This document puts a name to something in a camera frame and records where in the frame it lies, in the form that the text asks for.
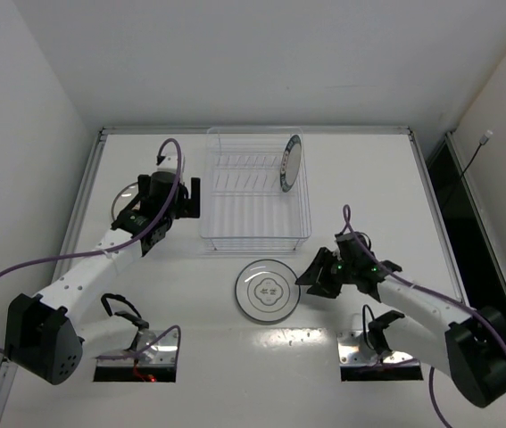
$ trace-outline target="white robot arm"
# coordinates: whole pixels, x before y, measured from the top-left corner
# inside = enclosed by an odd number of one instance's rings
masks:
[[[144,257],[165,237],[174,219],[199,218],[200,180],[191,179],[191,197],[182,180],[177,189],[172,189],[177,166],[177,156],[159,156],[157,171],[138,177],[137,196],[94,248],[102,252],[100,255],[81,260],[34,296],[20,294],[12,301],[4,345],[7,358],[59,384],[71,376],[82,358],[135,347],[138,333],[149,328],[136,315],[121,311],[89,325],[82,325],[80,320],[94,299],[128,265]],[[170,192],[175,192],[174,197],[157,220]],[[148,227],[149,233],[131,243]]]
[[[470,313],[387,276],[381,267],[391,272],[402,269],[389,260],[378,263],[366,254],[371,251],[361,248],[365,238],[360,232],[337,235],[337,251],[320,248],[296,283],[310,285],[308,294],[329,299],[337,297],[344,284],[353,284],[394,308],[368,324],[369,346],[380,357],[393,350],[411,354],[448,375],[478,407],[506,393],[506,357],[488,330]],[[492,308],[472,312],[484,318],[506,344],[506,319],[500,312]]]

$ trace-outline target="white table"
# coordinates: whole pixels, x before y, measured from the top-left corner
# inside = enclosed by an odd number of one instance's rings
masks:
[[[276,259],[302,273],[320,246],[333,248],[334,233],[343,226],[341,208],[349,202],[354,226],[371,237],[379,258],[400,264],[421,284],[459,297],[460,283],[433,215],[417,148],[405,133],[383,132],[306,129],[312,236],[294,256]],[[69,246],[72,236],[78,237],[77,250],[95,245],[110,223],[113,197],[139,173],[154,171],[166,136],[181,143],[185,177],[203,175],[202,132],[109,135],[99,164],[94,160],[97,173],[87,209],[81,227],[69,234]],[[90,165],[90,174],[95,166]],[[90,181],[85,181],[87,190]],[[335,331],[358,326],[360,318],[354,315],[364,303],[376,314],[388,310],[355,288],[345,286],[337,300],[304,295],[291,317],[271,327],[244,317],[234,300],[234,282],[246,264],[259,258],[204,255],[198,220],[177,221],[166,239],[111,288],[133,301],[152,328],[181,325],[177,381],[92,383],[95,364],[83,361],[68,382],[54,387],[19,369],[1,426],[440,426],[427,380],[340,382]],[[96,303],[87,317],[103,318],[101,305]],[[279,327],[322,330],[291,345],[275,330]],[[427,379],[425,366],[423,372]],[[454,426],[506,426],[506,396],[481,410],[444,375],[435,383],[443,412]]]

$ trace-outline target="dish rack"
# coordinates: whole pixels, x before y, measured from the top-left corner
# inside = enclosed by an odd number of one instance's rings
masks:
[[[280,188],[280,163],[300,128],[207,131],[201,237],[220,252],[295,251],[311,235],[304,156],[292,189]]]

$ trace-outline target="purple cable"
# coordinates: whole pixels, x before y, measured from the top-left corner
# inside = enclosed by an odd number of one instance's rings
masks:
[[[447,422],[445,416],[443,416],[443,413],[439,408],[439,405],[437,404],[437,399],[435,398],[435,388],[433,388],[434,377],[435,377],[435,368],[431,367],[429,369],[429,398],[431,398],[431,404],[433,405],[433,409],[435,410],[435,413],[437,413],[437,416],[439,416],[439,420],[444,425],[444,427],[452,428],[451,424]]]
[[[159,342],[161,339],[163,339],[165,336],[167,336],[172,330],[178,331],[178,348],[175,351],[175,362],[173,363],[173,370],[177,373],[178,371],[178,361],[179,361],[179,349],[181,348],[181,327],[178,325],[172,325],[170,328],[165,330],[163,333],[161,333],[159,336],[155,337],[151,342],[149,342],[147,345],[145,345],[141,350],[137,350],[135,352],[125,353],[122,355],[101,355],[100,357],[97,357],[96,359],[103,359],[103,360],[111,360],[115,361],[117,359],[139,359],[139,357],[149,350],[152,346],[155,345],[155,343]]]
[[[493,338],[498,343],[499,347],[501,348],[502,352],[504,352],[504,355],[506,356],[506,343],[502,339],[502,337],[494,330],[493,326],[486,321],[484,317],[479,315],[473,308],[470,308],[466,305],[463,305],[461,302],[456,301],[455,299],[452,299],[451,297],[445,296],[444,294],[441,294],[440,292],[436,292],[434,290],[429,290],[428,288],[422,287],[420,285],[414,284],[411,281],[408,281],[407,279],[397,275],[395,272],[392,272],[389,268],[384,266],[376,257],[371,253],[371,251],[368,249],[368,247],[363,243],[360,239],[360,237],[355,233],[353,230],[352,225],[350,224],[350,219],[352,217],[352,210],[350,209],[350,205],[346,204],[343,208],[344,213],[344,221],[345,221],[345,227],[342,231],[342,234],[345,232],[346,228],[350,230],[350,232],[353,234],[353,237],[355,238],[356,243],[360,246],[361,250],[374,262],[376,265],[386,272],[388,275],[395,278],[397,281],[399,281],[401,284],[406,285],[408,287],[413,287],[415,290],[419,290],[421,292],[424,292],[425,294],[429,294],[431,296],[437,297],[438,299],[441,299],[443,301],[446,301],[447,303],[452,304],[453,306],[464,310],[467,312],[470,316],[475,318],[484,328],[488,330],[488,332],[493,336]],[[429,388],[430,391],[433,389],[433,376],[429,376]],[[449,423],[444,419],[443,414],[441,414],[441,411],[439,410],[439,406],[437,406],[437,403],[435,401],[435,394],[431,394],[431,402],[433,404],[433,407],[435,409],[435,412],[441,419],[441,422],[446,427],[451,427]]]
[[[166,198],[165,202],[163,203],[162,208],[157,213],[157,216],[155,216],[153,221],[142,232],[140,232],[138,235],[134,236],[133,238],[131,238],[129,241],[127,241],[125,243],[121,243],[120,245],[116,245],[115,247],[111,247],[111,248],[106,248],[104,250],[76,252],[73,254],[63,254],[60,256],[45,257],[43,259],[35,259],[35,260],[25,261],[24,263],[20,263],[18,265],[8,267],[7,269],[1,271],[0,278],[2,276],[10,274],[11,272],[14,272],[15,270],[26,268],[28,266],[39,265],[41,263],[48,263],[50,261],[59,261],[59,260],[66,260],[66,259],[77,259],[80,257],[100,256],[100,255],[104,254],[105,252],[118,251],[118,250],[121,250],[122,248],[126,248],[127,246],[131,245],[132,243],[139,241],[144,236],[149,234],[149,232],[153,229],[153,227],[155,225],[157,225],[157,223],[162,219],[163,214],[165,214],[166,209],[169,208],[171,201],[173,201],[173,197],[175,196],[175,192],[177,191],[179,181],[181,179],[181,147],[179,146],[178,141],[175,138],[168,138],[167,140],[165,140],[163,142],[162,146],[160,147],[159,154],[162,153],[163,147],[165,147],[165,145],[168,143],[174,143],[175,148],[178,152],[178,170],[175,174],[175,178],[173,179],[173,185],[171,187],[170,194],[167,195],[167,198]],[[0,348],[0,353],[1,354],[4,353],[4,350],[1,348]]]

